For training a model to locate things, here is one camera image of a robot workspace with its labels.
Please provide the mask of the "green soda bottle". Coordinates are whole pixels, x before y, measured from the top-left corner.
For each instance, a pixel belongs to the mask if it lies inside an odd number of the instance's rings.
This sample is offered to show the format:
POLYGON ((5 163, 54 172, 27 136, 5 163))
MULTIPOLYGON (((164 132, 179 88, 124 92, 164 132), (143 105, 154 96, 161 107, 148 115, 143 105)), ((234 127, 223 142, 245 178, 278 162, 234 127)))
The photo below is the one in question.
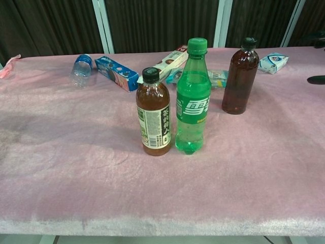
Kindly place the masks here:
POLYGON ((211 82, 205 61, 207 40, 191 38, 187 44, 188 59, 177 82, 175 145, 179 151, 192 155, 204 143, 211 82))

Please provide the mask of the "blue cookie box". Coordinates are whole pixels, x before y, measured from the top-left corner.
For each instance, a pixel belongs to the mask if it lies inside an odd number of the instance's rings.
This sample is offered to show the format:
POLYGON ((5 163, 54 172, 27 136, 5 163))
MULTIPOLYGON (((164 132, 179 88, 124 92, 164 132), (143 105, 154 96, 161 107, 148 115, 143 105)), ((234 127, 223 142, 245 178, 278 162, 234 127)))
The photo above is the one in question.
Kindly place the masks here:
POLYGON ((95 59, 98 72, 115 82, 127 92, 138 89, 139 74, 107 56, 95 59))

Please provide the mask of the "dark pleated curtain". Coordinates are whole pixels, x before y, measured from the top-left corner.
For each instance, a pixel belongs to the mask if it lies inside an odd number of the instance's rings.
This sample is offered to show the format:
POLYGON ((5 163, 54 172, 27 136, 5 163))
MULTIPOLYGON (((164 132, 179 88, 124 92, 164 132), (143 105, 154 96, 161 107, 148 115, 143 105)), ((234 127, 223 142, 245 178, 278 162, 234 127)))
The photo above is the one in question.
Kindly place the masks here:
POLYGON ((22 57, 103 53, 92 0, 0 0, 0 64, 22 57))
POLYGON ((297 0, 233 0, 225 46, 241 47, 246 37, 257 48, 279 47, 297 0))
POLYGON ((288 47, 313 46, 310 35, 325 32, 325 0, 306 0, 288 47))
POLYGON ((213 46, 219 0, 105 0, 115 53, 173 51, 190 38, 213 46))

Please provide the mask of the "light blue snack packet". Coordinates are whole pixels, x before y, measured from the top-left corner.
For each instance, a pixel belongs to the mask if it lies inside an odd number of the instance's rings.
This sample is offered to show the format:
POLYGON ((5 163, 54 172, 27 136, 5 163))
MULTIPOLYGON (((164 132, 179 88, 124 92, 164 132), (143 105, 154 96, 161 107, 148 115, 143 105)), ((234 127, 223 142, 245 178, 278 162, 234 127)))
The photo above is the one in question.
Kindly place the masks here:
MULTIPOLYGON (((174 68, 166 78, 167 84, 176 84, 183 73, 183 68, 174 68)), ((208 77, 213 88, 225 88, 228 78, 226 70, 208 70, 208 77)))

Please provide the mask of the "empty clear water bottle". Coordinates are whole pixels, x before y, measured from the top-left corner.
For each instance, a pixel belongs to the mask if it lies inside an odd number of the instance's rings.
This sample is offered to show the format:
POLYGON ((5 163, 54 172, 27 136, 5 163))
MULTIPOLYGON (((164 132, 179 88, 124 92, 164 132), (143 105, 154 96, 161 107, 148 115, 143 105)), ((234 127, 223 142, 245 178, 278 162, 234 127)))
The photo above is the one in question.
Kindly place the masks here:
POLYGON ((70 79, 72 83, 79 87, 84 88, 88 85, 89 77, 92 73, 92 58, 89 54, 81 54, 74 62, 70 79))

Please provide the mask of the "amber tea bottle white label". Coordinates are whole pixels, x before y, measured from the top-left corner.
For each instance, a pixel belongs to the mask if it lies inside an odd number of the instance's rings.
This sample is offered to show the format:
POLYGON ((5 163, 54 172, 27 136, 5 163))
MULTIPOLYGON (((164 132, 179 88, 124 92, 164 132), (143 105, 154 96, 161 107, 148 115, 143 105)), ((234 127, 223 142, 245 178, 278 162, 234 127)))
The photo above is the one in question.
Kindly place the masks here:
POLYGON ((136 103, 143 149, 151 156, 162 156, 171 148, 170 94, 157 68, 145 68, 142 78, 136 103))

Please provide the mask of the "small white blue box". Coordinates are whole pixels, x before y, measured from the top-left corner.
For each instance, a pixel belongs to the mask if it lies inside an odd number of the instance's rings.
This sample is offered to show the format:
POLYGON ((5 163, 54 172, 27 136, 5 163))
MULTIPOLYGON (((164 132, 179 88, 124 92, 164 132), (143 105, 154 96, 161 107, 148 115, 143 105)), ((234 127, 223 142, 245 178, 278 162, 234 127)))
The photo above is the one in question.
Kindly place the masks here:
POLYGON ((270 53, 267 56, 259 60, 258 70, 268 73, 275 74, 281 70, 289 59, 289 56, 281 53, 270 53))

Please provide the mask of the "white frame post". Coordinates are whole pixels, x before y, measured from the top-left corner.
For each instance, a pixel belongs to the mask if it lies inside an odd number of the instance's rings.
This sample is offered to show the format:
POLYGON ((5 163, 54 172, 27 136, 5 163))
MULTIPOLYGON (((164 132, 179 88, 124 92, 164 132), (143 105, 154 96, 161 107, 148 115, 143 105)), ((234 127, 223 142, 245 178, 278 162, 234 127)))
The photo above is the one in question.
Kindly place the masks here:
POLYGON ((233 0, 218 0, 213 48, 225 47, 233 0))
POLYGON ((287 25, 286 31, 285 31, 284 36, 282 38, 280 47, 287 47, 288 46, 289 41, 290 41, 290 39, 292 37, 292 34, 294 32, 294 29, 296 27, 296 24, 298 22, 299 16, 300 16, 300 14, 302 12, 302 9, 303 9, 303 7, 305 5, 305 2, 306 2, 306 0, 297 0, 296 1, 295 7, 294 7, 294 9, 292 11, 290 20, 289 20, 288 25, 287 25))
POLYGON ((114 54, 114 44, 105 0, 92 0, 104 53, 114 54))

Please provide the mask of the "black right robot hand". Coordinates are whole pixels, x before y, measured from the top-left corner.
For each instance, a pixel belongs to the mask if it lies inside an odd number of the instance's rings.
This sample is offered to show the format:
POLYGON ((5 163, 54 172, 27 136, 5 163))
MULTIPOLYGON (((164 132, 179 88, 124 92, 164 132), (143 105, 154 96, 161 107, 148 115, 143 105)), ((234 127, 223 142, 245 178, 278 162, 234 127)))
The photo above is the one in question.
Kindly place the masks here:
MULTIPOLYGON (((313 42, 315 49, 324 48, 325 50, 325 30, 312 33, 308 36, 310 41, 313 42)), ((308 83, 315 85, 325 85, 325 75, 316 75, 307 78, 308 83)))

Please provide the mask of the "dark brown unlabelled bottle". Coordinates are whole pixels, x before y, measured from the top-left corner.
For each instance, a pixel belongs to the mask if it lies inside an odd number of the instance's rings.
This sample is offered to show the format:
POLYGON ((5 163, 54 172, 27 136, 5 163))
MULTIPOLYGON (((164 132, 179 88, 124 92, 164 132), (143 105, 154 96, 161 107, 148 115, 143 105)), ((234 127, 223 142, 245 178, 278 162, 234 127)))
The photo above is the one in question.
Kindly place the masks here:
POLYGON ((255 51, 257 39, 246 37, 241 49, 231 58, 228 79, 224 90, 222 109, 229 114, 242 114, 247 102, 259 65, 255 51))

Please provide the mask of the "white chocolate biscuit box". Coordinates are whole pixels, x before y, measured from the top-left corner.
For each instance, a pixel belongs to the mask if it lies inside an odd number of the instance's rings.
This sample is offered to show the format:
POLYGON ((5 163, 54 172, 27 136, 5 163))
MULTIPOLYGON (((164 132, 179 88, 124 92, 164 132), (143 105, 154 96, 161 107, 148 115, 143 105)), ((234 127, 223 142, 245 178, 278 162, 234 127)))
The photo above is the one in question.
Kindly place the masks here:
POLYGON ((188 59, 187 45, 181 45, 165 58, 160 60, 153 68, 159 71, 159 80, 164 80, 172 69, 180 67, 188 59))

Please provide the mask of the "pink plush table cloth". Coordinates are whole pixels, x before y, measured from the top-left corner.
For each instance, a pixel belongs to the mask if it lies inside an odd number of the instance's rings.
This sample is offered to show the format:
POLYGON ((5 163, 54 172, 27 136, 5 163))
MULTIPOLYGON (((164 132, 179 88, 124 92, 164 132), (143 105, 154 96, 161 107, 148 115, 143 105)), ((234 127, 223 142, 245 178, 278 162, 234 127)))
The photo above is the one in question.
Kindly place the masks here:
POLYGON ((19 59, 0 79, 0 233, 325 236, 325 51, 279 48, 246 111, 211 93, 205 144, 142 148, 135 93, 102 74, 79 89, 74 55, 19 59))

